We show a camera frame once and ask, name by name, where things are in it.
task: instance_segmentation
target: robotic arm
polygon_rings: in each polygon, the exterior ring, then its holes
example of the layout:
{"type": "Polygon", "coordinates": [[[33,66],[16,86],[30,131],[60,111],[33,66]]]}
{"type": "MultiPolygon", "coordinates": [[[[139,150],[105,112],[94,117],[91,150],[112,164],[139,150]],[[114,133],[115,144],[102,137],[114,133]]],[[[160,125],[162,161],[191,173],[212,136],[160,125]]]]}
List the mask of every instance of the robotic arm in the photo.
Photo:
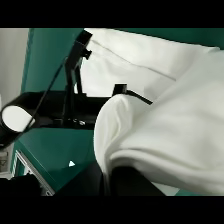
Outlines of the robotic arm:
{"type": "MultiPolygon", "coordinates": [[[[0,112],[0,150],[32,128],[71,128],[93,130],[101,107],[110,97],[87,97],[82,92],[80,64],[91,51],[86,49],[92,34],[82,31],[75,40],[69,56],[57,70],[46,91],[26,92],[3,107],[0,112]],[[65,66],[65,91],[50,91],[61,68],[65,66]],[[78,93],[74,93],[72,73],[75,73],[78,93]]],[[[128,94],[152,102],[127,90],[126,84],[116,84],[112,96],[128,94]]]]}

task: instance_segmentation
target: wire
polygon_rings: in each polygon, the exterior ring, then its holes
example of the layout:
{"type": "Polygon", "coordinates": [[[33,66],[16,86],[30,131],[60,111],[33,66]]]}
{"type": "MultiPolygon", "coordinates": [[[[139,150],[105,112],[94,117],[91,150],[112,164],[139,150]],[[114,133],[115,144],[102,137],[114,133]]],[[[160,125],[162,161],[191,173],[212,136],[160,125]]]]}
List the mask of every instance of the wire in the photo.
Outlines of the wire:
{"type": "Polygon", "coordinates": [[[52,80],[51,80],[51,83],[49,84],[47,90],[44,92],[43,96],[41,97],[41,99],[40,99],[40,101],[39,101],[39,103],[38,103],[38,105],[37,105],[37,107],[36,107],[36,109],[35,109],[35,111],[34,111],[32,117],[30,118],[29,123],[26,125],[26,127],[25,127],[25,128],[23,129],[23,131],[16,137],[16,139],[15,139],[14,141],[17,141],[17,140],[18,140],[18,139],[19,139],[19,138],[20,138],[20,137],[21,137],[21,136],[22,136],[22,135],[29,129],[30,124],[32,123],[32,121],[33,121],[35,115],[37,114],[37,112],[38,112],[38,110],[39,110],[41,104],[43,103],[43,101],[44,101],[45,97],[47,96],[48,92],[50,91],[51,87],[53,86],[53,84],[54,84],[56,78],[58,77],[58,75],[59,75],[59,73],[60,73],[60,71],[61,71],[61,69],[62,69],[62,67],[63,67],[63,65],[64,65],[64,63],[65,63],[65,60],[63,60],[63,62],[60,64],[60,66],[59,66],[58,69],[56,70],[56,72],[55,72],[55,74],[54,74],[54,76],[53,76],[53,78],[52,78],[52,80]]]}

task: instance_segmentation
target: white towel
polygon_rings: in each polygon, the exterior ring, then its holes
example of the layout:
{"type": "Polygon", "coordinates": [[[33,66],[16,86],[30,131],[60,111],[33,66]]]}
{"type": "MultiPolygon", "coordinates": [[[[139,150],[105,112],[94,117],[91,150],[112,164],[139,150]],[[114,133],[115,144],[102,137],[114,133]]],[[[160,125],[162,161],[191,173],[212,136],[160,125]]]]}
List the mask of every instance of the white towel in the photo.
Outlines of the white towel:
{"type": "Polygon", "coordinates": [[[152,105],[125,95],[101,109],[94,150],[103,172],[131,165],[150,181],[224,195],[224,52],[200,57],[152,105]]]}
{"type": "Polygon", "coordinates": [[[86,29],[93,36],[81,78],[88,96],[110,97],[115,84],[154,101],[201,55],[215,48],[167,41],[113,29],[86,29]]]}

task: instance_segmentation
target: white oval object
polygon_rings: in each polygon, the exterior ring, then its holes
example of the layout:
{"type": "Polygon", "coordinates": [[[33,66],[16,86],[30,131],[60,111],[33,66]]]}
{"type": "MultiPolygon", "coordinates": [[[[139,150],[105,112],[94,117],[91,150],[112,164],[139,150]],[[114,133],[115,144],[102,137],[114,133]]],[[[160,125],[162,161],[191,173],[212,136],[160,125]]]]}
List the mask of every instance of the white oval object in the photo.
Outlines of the white oval object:
{"type": "Polygon", "coordinates": [[[18,106],[8,106],[2,112],[4,124],[13,131],[22,132],[30,119],[31,115],[18,106]]]}

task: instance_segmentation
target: green table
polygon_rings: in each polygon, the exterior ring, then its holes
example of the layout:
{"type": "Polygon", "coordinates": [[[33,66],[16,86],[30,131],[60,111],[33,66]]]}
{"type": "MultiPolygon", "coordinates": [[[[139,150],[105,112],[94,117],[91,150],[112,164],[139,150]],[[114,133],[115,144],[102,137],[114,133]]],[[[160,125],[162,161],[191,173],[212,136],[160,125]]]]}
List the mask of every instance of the green table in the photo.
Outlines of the green table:
{"type": "MultiPolygon", "coordinates": [[[[224,49],[223,28],[116,28],[168,40],[219,46],[224,49]]],[[[49,82],[83,28],[31,28],[24,65],[22,92],[46,90],[49,82]]],[[[65,86],[64,71],[53,86],[65,86]]],[[[95,160],[93,131],[36,129],[23,135],[14,149],[20,149],[51,187],[57,191],[95,160]],[[68,167],[69,161],[76,165],[68,167]]]]}

